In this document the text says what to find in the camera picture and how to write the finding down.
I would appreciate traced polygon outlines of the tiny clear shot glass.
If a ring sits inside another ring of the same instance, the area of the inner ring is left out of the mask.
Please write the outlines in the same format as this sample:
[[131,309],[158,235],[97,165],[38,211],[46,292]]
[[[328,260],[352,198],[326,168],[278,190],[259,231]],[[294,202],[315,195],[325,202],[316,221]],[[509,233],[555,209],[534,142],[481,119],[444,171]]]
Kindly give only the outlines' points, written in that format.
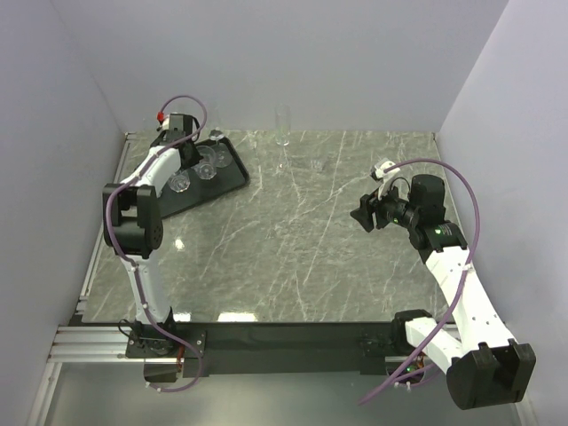
[[325,168],[325,162],[321,159],[311,159],[310,166],[312,170],[320,173]]

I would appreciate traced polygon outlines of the clear ribbed tumbler glass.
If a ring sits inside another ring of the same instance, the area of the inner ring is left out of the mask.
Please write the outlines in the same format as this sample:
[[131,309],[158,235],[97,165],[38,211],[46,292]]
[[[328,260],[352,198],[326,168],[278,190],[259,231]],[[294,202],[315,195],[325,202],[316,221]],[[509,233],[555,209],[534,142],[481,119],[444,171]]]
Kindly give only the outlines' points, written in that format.
[[168,179],[168,186],[175,193],[186,191],[191,185],[190,176],[187,170],[179,170],[172,174]]

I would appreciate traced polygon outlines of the clear faceted small glass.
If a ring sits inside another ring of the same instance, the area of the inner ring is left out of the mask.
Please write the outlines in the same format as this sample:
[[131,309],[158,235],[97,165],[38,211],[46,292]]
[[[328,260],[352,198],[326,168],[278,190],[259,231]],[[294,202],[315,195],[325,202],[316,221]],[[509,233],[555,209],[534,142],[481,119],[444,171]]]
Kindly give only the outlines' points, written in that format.
[[209,181],[217,175],[216,165],[208,161],[200,161],[193,166],[193,171],[199,179],[205,181]]

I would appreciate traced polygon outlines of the tall clear cylinder glass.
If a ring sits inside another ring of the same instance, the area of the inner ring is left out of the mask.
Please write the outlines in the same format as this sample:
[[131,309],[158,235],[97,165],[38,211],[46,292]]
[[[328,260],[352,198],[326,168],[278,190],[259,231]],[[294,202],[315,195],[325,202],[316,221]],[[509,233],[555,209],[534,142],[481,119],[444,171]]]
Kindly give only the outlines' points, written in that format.
[[287,146],[290,142],[291,132],[291,111],[287,105],[278,105],[275,107],[275,126],[276,126],[276,143],[279,146]]

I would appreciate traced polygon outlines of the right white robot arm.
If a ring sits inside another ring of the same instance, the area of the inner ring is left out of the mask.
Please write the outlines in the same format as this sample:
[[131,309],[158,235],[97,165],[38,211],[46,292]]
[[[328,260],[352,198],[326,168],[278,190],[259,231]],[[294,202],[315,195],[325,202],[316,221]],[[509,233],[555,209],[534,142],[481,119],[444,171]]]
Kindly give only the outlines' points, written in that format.
[[395,351],[409,355],[360,403],[366,404],[389,386],[408,384],[418,374],[408,367],[421,355],[445,375],[450,396],[462,410],[521,401],[536,355],[530,344],[517,341],[494,309],[472,264],[476,243],[466,242],[460,227],[446,220],[444,180],[416,175],[403,199],[394,185],[397,174],[397,170],[373,172],[380,185],[360,198],[351,216],[366,232],[388,224],[406,229],[448,309],[440,320],[428,313],[399,314],[390,342]]

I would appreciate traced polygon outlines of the round clear stemless glass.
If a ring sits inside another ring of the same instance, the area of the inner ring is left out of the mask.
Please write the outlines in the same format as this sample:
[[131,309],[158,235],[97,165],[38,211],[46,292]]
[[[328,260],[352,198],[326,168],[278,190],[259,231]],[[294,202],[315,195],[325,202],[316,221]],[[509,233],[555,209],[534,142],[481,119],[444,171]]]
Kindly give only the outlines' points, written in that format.
[[225,144],[225,134],[215,101],[211,101],[208,106],[208,126],[209,139],[214,142],[214,150],[217,156],[216,166],[219,169],[226,168],[232,163],[233,158]]

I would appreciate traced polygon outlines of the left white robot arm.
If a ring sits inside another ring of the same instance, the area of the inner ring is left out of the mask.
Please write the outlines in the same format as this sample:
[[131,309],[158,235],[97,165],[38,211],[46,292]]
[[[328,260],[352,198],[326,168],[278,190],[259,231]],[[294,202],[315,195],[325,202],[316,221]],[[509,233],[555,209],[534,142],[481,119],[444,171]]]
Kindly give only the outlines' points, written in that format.
[[158,198],[183,161],[198,157],[193,137],[200,132],[199,122],[191,115],[175,113],[159,113],[158,120],[159,135],[146,158],[120,183],[104,187],[104,238],[121,259],[135,297],[133,343],[146,345],[160,357],[171,355],[177,347],[199,356],[197,349],[178,337],[157,256],[163,239]]

